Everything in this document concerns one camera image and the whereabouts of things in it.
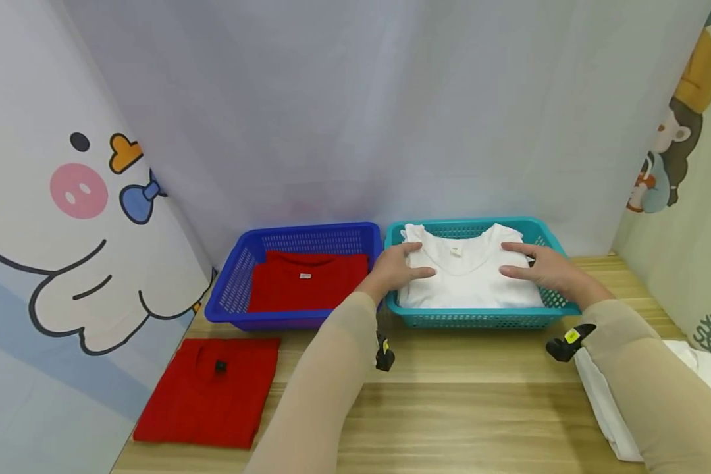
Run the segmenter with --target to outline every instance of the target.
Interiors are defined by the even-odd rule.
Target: wooden table
[[[617,256],[579,259],[663,338],[683,338],[664,310]],[[600,433],[573,363],[556,363],[547,339],[576,324],[542,331],[406,329],[380,315],[397,360],[374,370],[348,415],[339,473],[645,473],[620,463]],[[253,334],[250,336],[268,336]],[[265,426],[314,333],[281,334]],[[245,338],[202,314],[188,338]],[[250,453],[129,441],[114,474],[239,473]]]

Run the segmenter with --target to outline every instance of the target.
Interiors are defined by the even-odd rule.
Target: folded white shirt
[[[684,340],[665,340],[664,343],[711,388],[711,354],[691,348]],[[606,378],[593,363],[588,351],[584,348],[578,350],[574,360],[600,430],[616,457],[623,461],[643,462],[635,440],[616,407]]]
[[[408,256],[411,267],[429,266],[436,275],[414,280],[398,292],[404,308],[531,308],[544,306],[531,281],[500,274],[501,265],[528,267],[518,251],[507,251],[502,242],[521,242],[518,230],[495,224],[471,239],[445,239],[430,234],[423,225],[406,224],[406,242],[421,242],[421,250]]]

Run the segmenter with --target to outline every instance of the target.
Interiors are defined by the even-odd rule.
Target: black clip
[[[564,335],[564,339],[551,339],[545,344],[547,353],[559,362],[569,362],[582,346],[582,340],[594,331],[596,325],[585,323],[569,329]]]
[[[387,338],[379,333],[377,333],[377,343],[379,343],[379,349],[377,350],[377,369],[390,371],[392,364],[395,363],[395,353],[390,349],[390,343],[387,341]]]

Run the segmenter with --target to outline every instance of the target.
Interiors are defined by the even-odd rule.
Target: black eye
[[[90,149],[90,139],[87,139],[84,134],[74,132],[71,134],[70,139],[71,146],[73,146],[76,151],[87,151]]]

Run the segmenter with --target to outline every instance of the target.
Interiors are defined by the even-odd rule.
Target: backdrop
[[[610,247],[711,0],[66,0],[215,265],[255,226],[534,215]]]
[[[0,0],[0,474],[106,474],[211,266],[57,1]]]
[[[615,249],[690,343],[711,352],[711,15],[660,124]]]

